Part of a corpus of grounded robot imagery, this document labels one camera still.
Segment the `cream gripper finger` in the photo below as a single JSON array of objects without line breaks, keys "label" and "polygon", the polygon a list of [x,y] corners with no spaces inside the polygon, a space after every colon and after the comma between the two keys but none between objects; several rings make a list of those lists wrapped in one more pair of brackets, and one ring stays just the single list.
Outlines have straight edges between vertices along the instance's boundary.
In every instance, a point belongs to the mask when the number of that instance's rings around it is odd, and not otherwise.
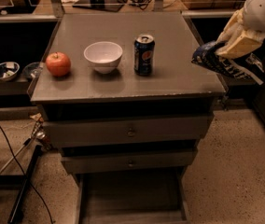
[{"label": "cream gripper finger", "polygon": [[226,42],[228,45],[232,45],[241,41],[244,30],[243,11],[241,8],[232,14],[222,33],[217,38],[217,42]]},{"label": "cream gripper finger", "polygon": [[261,47],[265,39],[265,32],[253,31],[251,29],[231,29],[220,34],[217,43],[223,42],[224,46],[216,50],[216,55],[237,59]]}]

